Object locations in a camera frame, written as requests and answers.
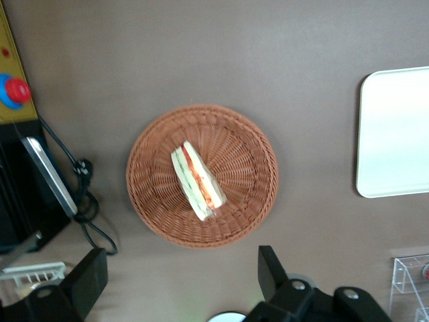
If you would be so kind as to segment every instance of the round wicker basket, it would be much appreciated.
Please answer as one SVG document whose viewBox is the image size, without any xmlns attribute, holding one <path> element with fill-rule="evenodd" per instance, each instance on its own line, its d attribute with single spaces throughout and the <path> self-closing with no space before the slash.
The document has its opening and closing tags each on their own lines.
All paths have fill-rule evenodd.
<svg viewBox="0 0 429 322">
<path fill-rule="evenodd" d="M 186 140 L 228 198 L 205 221 L 191 209 L 171 161 Z M 218 105 L 192 105 L 161 116 L 138 137 L 127 187 L 155 233 L 189 248 L 215 248 L 244 238 L 266 218 L 278 190 L 278 165 L 267 138 L 246 117 Z"/>
</svg>

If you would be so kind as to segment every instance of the metal plate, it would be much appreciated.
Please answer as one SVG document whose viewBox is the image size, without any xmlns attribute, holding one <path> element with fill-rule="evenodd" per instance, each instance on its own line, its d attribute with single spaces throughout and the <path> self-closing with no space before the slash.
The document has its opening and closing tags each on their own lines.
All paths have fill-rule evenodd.
<svg viewBox="0 0 429 322">
<path fill-rule="evenodd" d="M 356 185 L 367 198 L 429 192 L 429 67 L 363 83 Z"/>
<path fill-rule="evenodd" d="M 69 218 L 73 218 L 78 213 L 76 203 L 74 203 L 72 196 L 70 196 L 70 193 L 66 186 L 64 186 L 64 183 L 39 141 L 33 137 L 26 137 L 22 138 L 21 142 L 26 148 L 28 154 L 32 157 L 40 173 L 45 178 L 48 186 L 60 203 L 64 212 L 69 216 Z"/>
</svg>

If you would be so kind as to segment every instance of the red button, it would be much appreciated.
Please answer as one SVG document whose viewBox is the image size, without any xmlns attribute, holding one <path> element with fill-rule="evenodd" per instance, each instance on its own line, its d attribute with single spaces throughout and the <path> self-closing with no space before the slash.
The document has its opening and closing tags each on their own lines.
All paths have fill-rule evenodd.
<svg viewBox="0 0 429 322">
<path fill-rule="evenodd" d="M 7 80 L 5 83 L 5 90 L 7 96 L 17 104 L 28 102 L 32 97 L 27 83 L 20 78 L 11 78 Z"/>
<path fill-rule="evenodd" d="M 4 47 L 1 48 L 1 53 L 6 58 L 9 58 L 11 56 L 11 52 L 7 48 L 4 48 Z"/>
</svg>

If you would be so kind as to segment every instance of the white tray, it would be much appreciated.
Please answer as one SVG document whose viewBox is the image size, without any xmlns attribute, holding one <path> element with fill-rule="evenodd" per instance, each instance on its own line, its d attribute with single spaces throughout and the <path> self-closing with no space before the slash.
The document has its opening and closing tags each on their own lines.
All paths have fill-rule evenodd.
<svg viewBox="0 0 429 322">
<path fill-rule="evenodd" d="M 367 198 L 429 192 L 429 67 L 365 79 L 356 186 Z"/>
</svg>

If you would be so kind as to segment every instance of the sandwich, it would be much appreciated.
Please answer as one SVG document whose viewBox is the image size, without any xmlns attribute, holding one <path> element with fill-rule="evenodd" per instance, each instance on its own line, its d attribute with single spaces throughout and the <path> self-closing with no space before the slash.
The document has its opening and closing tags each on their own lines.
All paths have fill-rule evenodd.
<svg viewBox="0 0 429 322">
<path fill-rule="evenodd" d="M 172 154 L 174 170 L 192 209 L 200 220 L 214 215 L 214 210 L 227 201 L 214 176 L 188 141 Z"/>
</svg>

